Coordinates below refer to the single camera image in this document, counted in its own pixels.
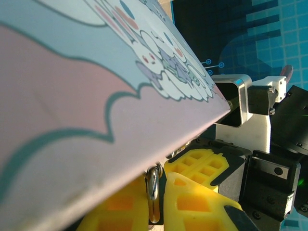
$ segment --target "blue tiled wall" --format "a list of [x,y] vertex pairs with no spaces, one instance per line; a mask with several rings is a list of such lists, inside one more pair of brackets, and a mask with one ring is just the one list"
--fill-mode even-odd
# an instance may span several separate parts
[[[270,0],[252,0],[253,5]],[[294,67],[288,88],[297,85],[308,90],[308,0],[278,0],[278,6],[250,13],[246,21],[279,16],[278,22],[249,28],[246,34],[230,42],[221,53],[221,74],[245,73],[253,80],[264,78],[264,73],[279,75],[286,64]],[[262,33],[279,31],[280,35],[253,40]]]

